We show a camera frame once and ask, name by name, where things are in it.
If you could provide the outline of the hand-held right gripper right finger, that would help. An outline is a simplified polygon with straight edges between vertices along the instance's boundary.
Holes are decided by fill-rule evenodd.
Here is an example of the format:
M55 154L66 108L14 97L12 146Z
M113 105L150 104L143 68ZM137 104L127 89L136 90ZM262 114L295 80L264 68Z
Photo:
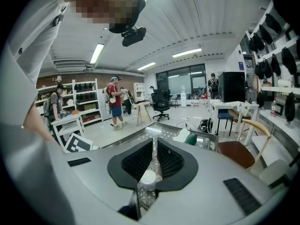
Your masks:
M251 172L219 153L170 139L167 142L193 155L198 162L198 172L182 190L159 193L140 219L143 225L256 225L285 196L285 189L274 192ZM249 215L244 214L224 184L233 178L261 205Z

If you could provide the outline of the round wooden table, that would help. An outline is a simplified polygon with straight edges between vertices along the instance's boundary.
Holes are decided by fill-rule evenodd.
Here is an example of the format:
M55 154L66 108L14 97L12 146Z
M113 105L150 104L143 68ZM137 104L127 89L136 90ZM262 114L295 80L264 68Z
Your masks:
M143 126L145 121L151 121L151 117L148 111L148 107L150 106L150 102L144 101L138 104L134 104L134 108L136 111L137 124Z

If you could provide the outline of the black wheeled office chair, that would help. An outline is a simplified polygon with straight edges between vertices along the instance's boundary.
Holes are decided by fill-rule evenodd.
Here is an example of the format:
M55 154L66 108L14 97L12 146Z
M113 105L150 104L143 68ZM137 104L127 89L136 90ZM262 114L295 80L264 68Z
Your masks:
M164 94L161 90L154 90L151 94L153 110L159 112L158 115L153 116L153 119L158 117L157 121L159 122L162 117L166 117L168 120L169 114L165 111L170 109L169 102L164 98Z

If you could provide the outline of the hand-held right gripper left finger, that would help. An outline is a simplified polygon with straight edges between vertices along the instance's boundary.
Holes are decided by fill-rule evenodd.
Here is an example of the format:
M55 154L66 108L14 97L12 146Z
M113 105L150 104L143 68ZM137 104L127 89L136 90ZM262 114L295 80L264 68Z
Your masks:
M151 138L65 154L69 166L89 191L113 210L135 221L141 218L138 182L152 157Z

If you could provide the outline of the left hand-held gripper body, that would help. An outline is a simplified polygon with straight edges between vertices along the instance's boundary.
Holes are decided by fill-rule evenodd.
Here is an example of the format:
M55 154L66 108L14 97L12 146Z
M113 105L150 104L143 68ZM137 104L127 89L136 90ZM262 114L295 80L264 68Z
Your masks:
M73 152L84 152L84 151L98 150L98 149L100 148L94 145L92 140L86 139L80 135L72 133L63 151L65 153L73 153Z

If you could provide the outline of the green white tissue pack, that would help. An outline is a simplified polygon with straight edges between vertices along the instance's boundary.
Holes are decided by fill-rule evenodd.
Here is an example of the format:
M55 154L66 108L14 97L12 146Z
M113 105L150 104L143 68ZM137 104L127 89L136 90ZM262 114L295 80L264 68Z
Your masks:
M197 134L194 134L186 128L184 128L180 131L180 133L177 136L173 138L173 140L194 146L197 143Z

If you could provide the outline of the wooden chair brown seat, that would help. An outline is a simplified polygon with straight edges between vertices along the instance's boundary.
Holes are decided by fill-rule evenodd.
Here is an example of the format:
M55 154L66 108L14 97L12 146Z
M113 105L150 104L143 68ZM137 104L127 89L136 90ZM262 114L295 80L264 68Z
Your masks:
M266 148L269 140L271 139L271 134L268 129L261 123L255 120L242 119L242 127L239 133L239 136L236 141L227 141L227 142L219 142L217 146L217 152L230 158L237 164L241 165L245 169L250 170L251 167L259 160L262 156L264 149ZM261 151L258 153L256 157L254 157L250 151L246 148L245 144L240 142L240 137L243 132L244 126L249 124L251 128L256 128L264 133L267 138L265 143L262 146Z

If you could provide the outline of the ceiling air conditioner vent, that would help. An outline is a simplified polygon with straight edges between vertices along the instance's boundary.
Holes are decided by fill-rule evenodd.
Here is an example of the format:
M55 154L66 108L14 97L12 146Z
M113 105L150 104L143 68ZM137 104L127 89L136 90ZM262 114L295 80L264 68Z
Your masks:
M86 69L84 60L57 60L54 64L58 72L82 72Z

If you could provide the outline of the person's white shirt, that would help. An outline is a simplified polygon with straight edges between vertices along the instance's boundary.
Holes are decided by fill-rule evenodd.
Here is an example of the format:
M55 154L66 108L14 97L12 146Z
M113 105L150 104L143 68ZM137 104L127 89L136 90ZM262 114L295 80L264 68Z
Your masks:
M42 63L68 5L64 0L30 0L1 51L0 208L7 225L75 225L49 154L59 145L23 126L35 104Z

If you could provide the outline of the grey cabinet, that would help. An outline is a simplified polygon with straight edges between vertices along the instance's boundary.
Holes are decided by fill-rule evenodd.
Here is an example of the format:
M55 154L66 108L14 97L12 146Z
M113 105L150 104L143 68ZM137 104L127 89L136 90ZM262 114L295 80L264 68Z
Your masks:
M103 93L103 89L97 89L97 99L102 121L111 119L110 107L106 102L106 95Z

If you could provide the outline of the white cubby shelf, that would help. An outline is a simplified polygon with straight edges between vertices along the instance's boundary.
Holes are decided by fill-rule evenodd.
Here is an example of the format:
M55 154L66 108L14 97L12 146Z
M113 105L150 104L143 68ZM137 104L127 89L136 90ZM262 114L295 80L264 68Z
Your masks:
M144 83L133 83L133 89L134 89L134 99L135 102L141 102L145 100L145 84Z

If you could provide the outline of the white water dispenser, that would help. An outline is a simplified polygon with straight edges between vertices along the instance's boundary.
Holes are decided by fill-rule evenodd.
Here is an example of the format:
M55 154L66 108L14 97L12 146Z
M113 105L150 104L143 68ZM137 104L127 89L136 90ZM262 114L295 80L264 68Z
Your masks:
M182 85L180 89L180 104L181 107L187 107L187 94L184 85Z

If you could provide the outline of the dark framed window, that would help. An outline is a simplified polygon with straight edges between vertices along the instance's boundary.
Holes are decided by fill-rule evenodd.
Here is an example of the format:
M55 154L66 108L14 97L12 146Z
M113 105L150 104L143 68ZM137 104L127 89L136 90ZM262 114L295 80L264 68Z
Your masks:
M198 64L156 74L157 88L169 90L171 95L181 93L185 88L187 94L198 95L206 91L206 70L204 64Z

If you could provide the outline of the grey chair black frame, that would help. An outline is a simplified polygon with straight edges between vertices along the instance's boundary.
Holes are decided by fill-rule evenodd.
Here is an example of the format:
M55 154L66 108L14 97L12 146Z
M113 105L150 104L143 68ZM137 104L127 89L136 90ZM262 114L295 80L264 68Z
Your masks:
M259 175L259 179L270 189L290 187L299 171L297 165L289 166L279 159L267 166Z

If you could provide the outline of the person's left forearm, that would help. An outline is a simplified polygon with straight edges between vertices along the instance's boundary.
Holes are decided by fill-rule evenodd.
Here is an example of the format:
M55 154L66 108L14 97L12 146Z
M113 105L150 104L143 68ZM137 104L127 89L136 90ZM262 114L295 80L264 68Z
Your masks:
M46 128L35 104L33 103L25 117L23 126L32 132L39 134L44 140L55 142L55 139L51 136L50 132Z

